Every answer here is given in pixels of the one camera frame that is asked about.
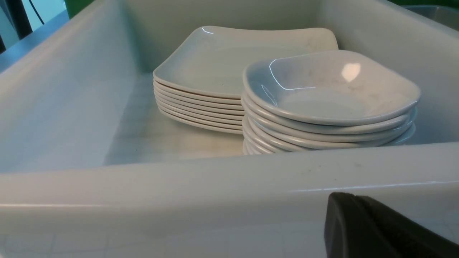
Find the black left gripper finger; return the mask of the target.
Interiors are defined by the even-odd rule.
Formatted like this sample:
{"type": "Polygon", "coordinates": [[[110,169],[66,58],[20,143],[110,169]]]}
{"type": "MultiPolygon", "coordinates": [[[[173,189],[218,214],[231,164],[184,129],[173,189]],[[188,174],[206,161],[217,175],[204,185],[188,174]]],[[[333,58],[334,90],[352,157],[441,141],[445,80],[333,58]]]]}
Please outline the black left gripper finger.
{"type": "Polygon", "coordinates": [[[457,258],[458,244],[369,196],[328,196],[328,258],[457,258]]]}

